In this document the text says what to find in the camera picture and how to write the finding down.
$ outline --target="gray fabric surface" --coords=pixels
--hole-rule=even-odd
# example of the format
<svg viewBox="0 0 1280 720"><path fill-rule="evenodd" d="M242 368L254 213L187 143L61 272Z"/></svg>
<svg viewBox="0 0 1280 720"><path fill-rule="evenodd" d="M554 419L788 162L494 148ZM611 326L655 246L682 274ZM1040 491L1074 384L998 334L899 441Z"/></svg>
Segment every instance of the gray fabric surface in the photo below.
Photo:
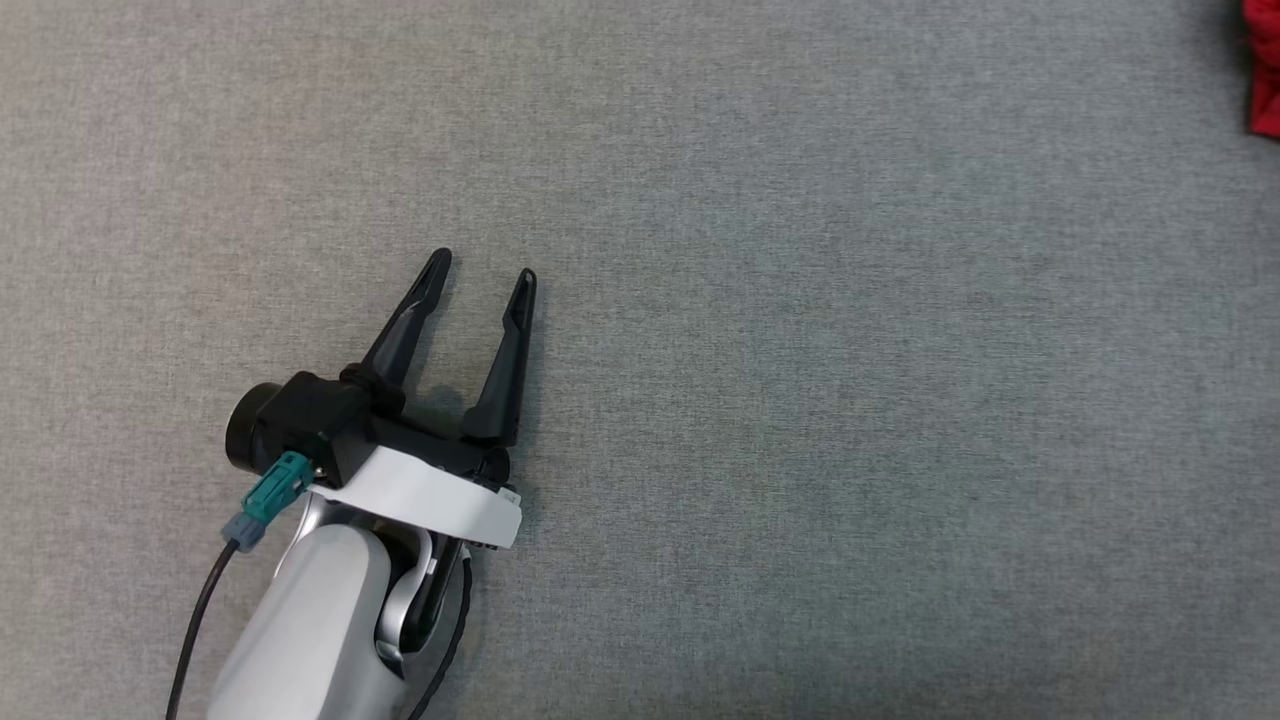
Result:
<svg viewBox="0 0 1280 720"><path fill-rule="evenodd" d="M227 414L442 245L420 411L526 264L541 305L522 537L436 716L1280 715L1233 5L4 4L0 716L161 714L251 482Z"/></svg>

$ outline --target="red object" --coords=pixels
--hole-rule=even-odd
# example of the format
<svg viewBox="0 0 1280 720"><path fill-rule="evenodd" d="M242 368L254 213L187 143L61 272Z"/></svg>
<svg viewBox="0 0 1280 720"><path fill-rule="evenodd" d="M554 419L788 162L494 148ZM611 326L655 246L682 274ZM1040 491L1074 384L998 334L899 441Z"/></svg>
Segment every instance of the red object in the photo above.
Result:
<svg viewBox="0 0 1280 720"><path fill-rule="evenodd" d="M1280 0L1244 0L1253 44L1253 104L1249 128L1280 137Z"/></svg>

